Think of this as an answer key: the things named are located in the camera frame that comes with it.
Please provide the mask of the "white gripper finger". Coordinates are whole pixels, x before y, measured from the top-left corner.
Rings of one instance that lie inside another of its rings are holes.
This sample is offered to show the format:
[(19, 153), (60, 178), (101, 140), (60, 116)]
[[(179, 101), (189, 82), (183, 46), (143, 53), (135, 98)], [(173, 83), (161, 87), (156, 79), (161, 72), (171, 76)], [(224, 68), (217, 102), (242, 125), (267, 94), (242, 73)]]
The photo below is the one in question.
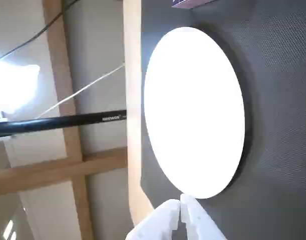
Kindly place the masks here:
[(192, 196), (180, 195), (181, 221), (188, 240), (225, 240), (226, 237), (201, 204)]
[(126, 236), (127, 240), (171, 240), (178, 229), (180, 201), (169, 199), (152, 211)]

